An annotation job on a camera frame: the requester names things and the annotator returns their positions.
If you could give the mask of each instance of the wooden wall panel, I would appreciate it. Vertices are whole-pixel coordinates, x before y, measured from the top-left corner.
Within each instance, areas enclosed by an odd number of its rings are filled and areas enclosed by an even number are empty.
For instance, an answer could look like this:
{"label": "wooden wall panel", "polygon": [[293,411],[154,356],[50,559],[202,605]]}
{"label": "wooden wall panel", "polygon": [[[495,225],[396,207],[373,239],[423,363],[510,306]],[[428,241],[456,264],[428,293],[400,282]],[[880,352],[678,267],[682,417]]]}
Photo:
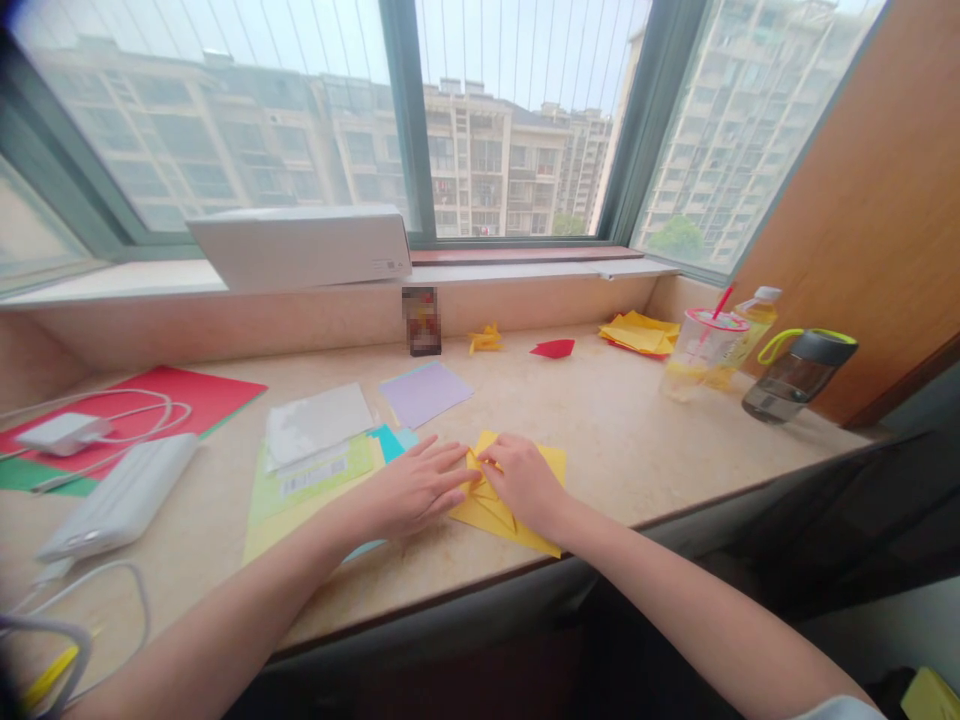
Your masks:
{"label": "wooden wall panel", "polygon": [[860,341],[815,403],[840,423],[960,333],[960,2],[890,2],[736,278],[783,288],[776,332]]}

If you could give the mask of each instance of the apartment building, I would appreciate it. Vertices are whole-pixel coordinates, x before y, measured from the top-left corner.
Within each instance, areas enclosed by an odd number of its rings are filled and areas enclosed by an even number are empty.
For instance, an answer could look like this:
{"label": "apartment building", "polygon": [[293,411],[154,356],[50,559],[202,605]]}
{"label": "apartment building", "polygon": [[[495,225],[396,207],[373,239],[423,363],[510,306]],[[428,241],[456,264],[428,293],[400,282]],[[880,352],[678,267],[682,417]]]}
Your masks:
{"label": "apartment building", "polygon": [[[685,215],[703,233],[700,260],[722,267],[749,241],[873,17],[841,13],[833,0],[720,0],[716,13],[639,240]],[[632,40],[632,56],[642,41]]]}
{"label": "apartment building", "polygon": [[[35,60],[152,230],[238,207],[408,209],[388,85],[88,37]],[[452,79],[424,97],[439,237],[547,236],[558,213],[589,224],[611,126],[599,111],[530,112]]]}

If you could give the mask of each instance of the hand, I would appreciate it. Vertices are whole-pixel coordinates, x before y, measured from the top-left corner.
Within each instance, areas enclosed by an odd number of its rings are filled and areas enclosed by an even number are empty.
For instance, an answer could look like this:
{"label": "hand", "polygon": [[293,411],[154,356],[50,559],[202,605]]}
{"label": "hand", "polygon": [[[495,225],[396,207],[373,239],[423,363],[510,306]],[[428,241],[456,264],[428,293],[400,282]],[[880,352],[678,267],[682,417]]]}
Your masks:
{"label": "hand", "polygon": [[520,522],[557,542],[571,498],[537,446],[519,435],[502,433],[477,459],[497,495]]}
{"label": "hand", "polygon": [[410,448],[328,506],[357,534],[358,545],[412,535],[464,501],[459,485],[480,473],[453,465],[469,448],[436,441],[433,435]]}

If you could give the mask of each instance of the yellow origami paper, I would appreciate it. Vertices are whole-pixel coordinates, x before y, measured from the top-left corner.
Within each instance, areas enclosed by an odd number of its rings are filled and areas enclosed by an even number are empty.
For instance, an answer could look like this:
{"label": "yellow origami paper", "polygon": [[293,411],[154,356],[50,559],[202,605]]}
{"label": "yellow origami paper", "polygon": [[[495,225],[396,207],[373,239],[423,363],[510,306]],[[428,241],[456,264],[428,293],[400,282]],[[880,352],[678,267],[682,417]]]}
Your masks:
{"label": "yellow origami paper", "polygon": [[[474,449],[475,454],[467,455],[467,467],[479,470],[480,463],[476,456],[493,444],[496,439],[497,433],[484,430],[477,441],[477,447]],[[566,485],[567,454],[563,450],[541,445],[537,445],[537,449],[546,459],[547,465],[553,470],[553,474],[557,476],[560,484]],[[460,489],[463,490],[467,499],[450,511],[450,517],[494,535],[499,535],[507,540],[512,540],[520,545],[539,550],[547,555],[560,557],[559,547],[544,540],[514,517],[510,508],[504,505],[503,501],[497,496],[496,490],[487,482],[486,477],[482,477],[473,483],[464,483],[460,486]]]}
{"label": "yellow origami paper", "polygon": [[600,327],[600,337],[646,355],[669,355],[679,335],[678,323],[654,320],[634,310]]}
{"label": "yellow origami paper", "polygon": [[503,350],[500,340],[503,336],[497,330],[497,324],[487,325],[482,333],[467,333],[470,338],[470,354],[474,350]]}

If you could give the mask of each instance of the window ledge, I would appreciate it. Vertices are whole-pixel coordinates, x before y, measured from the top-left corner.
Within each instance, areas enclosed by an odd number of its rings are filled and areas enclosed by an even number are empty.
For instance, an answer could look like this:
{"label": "window ledge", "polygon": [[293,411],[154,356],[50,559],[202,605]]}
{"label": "window ledge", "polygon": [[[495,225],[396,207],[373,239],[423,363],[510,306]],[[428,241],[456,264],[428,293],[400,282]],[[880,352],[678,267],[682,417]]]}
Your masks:
{"label": "window ledge", "polygon": [[[598,277],[606,280],[675,275],[679,270],[646,258],[579,262],[519,262],[500,265],[415,266],[405,278],[327,285],[289,292],[328,292],[384,286]],[[166,260],[114,265],[0,300],[2,309],[49,307],[121,298],[156,298],[230,293],[207,260]]]}

